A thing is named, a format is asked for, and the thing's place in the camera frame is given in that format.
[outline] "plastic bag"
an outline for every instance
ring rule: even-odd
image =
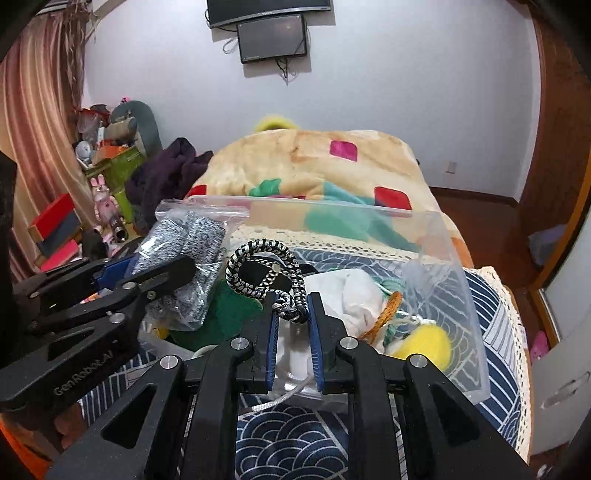
[[[165,200],[155,214],[158,221],[136,251],[133,273],[178,255],[190,256],[197,272],[173,295],[149,304],[147,320],[171,330],[196,330],[203,324],[209,294],[225,263],[229,237],[248,218],[248,210]]]

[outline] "gray knit fabric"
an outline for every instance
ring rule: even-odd
[[[163,297],[147,307],[147,314],[159,326],[175,330],[199,328],[207,313],[207,298],[226,257],[222,222],[190,210],[173,209],[159,220],[139,248],[134,273],[154,267],[178,255],[195,260],[197,273],[174,295]]]

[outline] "yellow plush toy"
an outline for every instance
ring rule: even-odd
[[[426,356],[442,372],[452,361],[452,343],[440,326],[421,325],[403,341],[391,356],[406,360],[414,353]]]
[[[299,127],[287,118],[280,115],[267,115],[255,127],[255,132],[265,132],[267,130],[297,130]]]

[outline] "power outlet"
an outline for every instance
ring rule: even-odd
[[[457,162],[451,161],[451,162],[449,162],[449,165],[447,166],[447,170],[445,171],[445,173],[454,174],[456,172],[456,168],[457,168]]]

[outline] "purple clothing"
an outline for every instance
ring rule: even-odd
[[[125,182],[125,195],[147,226],[156,223],[154,212],[162,200],[182,200],[193,183],[207,170],[211,150],[198,157],[186,138],[177,138],[168,148],[149,158]],[[135,222],[142,229],[143,222]]]

